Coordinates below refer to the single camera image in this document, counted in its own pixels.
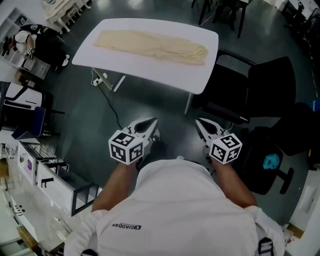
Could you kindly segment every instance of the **shoe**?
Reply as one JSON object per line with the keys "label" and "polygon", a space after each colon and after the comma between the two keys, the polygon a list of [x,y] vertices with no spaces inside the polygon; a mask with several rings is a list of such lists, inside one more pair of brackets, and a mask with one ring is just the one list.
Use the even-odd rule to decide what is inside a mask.
{"label": "shoe", "polygon": [[68,65],[69,59],[70,59],[70,55],[67,54],[65,56],[65,59],[64,59],[63,63],[62,63],[62,67],[65,67],[66,65]]}

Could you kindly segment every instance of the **power strip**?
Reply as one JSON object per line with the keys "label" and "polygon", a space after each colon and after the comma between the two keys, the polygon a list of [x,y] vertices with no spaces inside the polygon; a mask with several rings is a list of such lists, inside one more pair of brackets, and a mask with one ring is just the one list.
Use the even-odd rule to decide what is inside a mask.
{"label": "power strip", "polygon": [[[103,73],[103,76],[104,76],[105,79],[108,78],[108,75],[107,75],[106,73]],[[102,82],[103,82],[103,81],[102,81],[101,78],[97,78],[96,80],[93,80],[94,86],[98,86],[98,85],[100,85]]]}

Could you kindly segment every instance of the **teal object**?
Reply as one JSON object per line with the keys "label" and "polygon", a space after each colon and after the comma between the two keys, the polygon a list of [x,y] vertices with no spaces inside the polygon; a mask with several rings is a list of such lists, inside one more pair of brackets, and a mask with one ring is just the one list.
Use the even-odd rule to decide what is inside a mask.
{"label": "teal object", "polygon": [[278,168],[280,163],[280,158],[277,154],[268,154],[263,161],[263,169],[265,170],[275,170]]}

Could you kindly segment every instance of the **blue chair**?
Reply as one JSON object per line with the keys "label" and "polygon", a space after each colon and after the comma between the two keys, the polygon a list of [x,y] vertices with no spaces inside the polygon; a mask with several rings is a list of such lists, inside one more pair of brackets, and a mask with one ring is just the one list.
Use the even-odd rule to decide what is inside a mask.
{"label": "blue chair", "polygon": [[[24,126],[18,126],[11,135],[16,140],[31,139],[42,135],[45,122],[46,109],[37,106],[33,111],[31,122]],[[45,132],[47,134],[59,135],[58,133]]]}

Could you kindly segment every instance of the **drawer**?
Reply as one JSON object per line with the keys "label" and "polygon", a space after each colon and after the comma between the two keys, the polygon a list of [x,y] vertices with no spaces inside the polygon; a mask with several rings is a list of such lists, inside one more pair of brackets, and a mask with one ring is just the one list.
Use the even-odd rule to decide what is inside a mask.
{"label": "drawer", "polygon": [[39,189],[69,216],[92,205],[98,195],[98,185],[69,171],[65,163],[39,162],[37,179]]}

